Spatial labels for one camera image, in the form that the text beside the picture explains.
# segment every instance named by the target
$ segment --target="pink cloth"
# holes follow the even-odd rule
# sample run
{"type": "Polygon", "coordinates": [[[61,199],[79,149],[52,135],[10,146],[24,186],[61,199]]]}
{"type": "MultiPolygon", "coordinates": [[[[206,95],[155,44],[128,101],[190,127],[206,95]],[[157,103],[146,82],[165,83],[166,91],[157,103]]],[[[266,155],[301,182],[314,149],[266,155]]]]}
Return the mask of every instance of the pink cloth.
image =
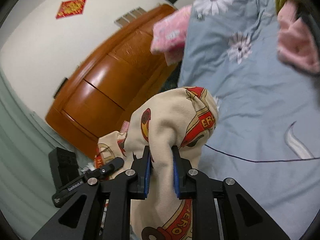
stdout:
{"type": "Polygon", "coordinates": [[[297,4],[287,0],[278,14],[278,58],[310,73],[319,73],[319,54],[314,38],[301,18],[296,20],[297,4]]]}
{"type": "Polygon", "coordinates": [[[191,5],[167,16],[153,26],[152,54],[164,53],[168,65],[183,58],[183,49],[191,14],[191,5]]]}

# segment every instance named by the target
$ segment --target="blue bed sheet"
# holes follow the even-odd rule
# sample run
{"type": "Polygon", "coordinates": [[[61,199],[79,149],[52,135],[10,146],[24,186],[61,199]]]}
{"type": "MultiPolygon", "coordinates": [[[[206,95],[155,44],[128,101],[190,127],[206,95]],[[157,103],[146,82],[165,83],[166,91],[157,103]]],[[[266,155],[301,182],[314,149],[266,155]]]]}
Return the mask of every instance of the blue bed sheet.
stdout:
{"type": "Polygon", "coordinates": [[[219,98],[199,168],[235,178],[298,240],[320,209],[320,79],[277,59],[278,29],[274,0],[197,0],[178,86],[219,98]]]}

